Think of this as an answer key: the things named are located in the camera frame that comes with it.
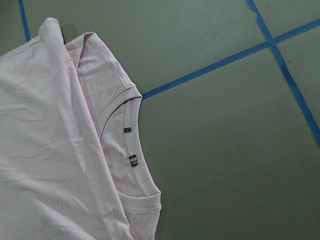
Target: gray-green surface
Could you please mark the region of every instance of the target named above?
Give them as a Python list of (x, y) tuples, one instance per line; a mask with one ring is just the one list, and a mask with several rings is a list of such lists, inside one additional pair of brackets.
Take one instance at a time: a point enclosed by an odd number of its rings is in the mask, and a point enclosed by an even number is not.
[[(246, 1), (25, 0), (66, 41), (97, 32), (141, 93), (265, 42)], [(274, 37), (320, 18), (316, 0), (256, 0)], [(0, 2), (4, 54), (25, 41)], [(316, 121), (320, 27), (278, 45)], [(265, 49), (142, 101), (142, 149), (162, 191), (157, 240), (319, 240), (320, 148)]]

